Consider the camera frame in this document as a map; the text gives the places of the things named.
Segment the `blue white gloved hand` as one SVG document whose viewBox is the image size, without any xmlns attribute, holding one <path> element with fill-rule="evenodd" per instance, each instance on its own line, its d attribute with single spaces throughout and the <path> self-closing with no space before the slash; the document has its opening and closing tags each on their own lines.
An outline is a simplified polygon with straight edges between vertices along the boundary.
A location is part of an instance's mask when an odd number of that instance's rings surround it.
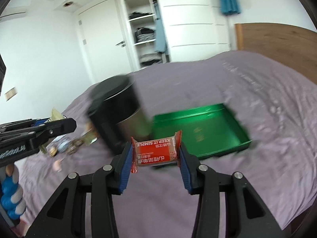
<svg viewBox="0 0 317 238">
<path fill-rule="evenodd" d="M 10 228 L 20 223 L 26 209 L 23 188 L 19 184 L 19 170 L 15 164 L 1 167 L 1 216 Z"/>
</svg>

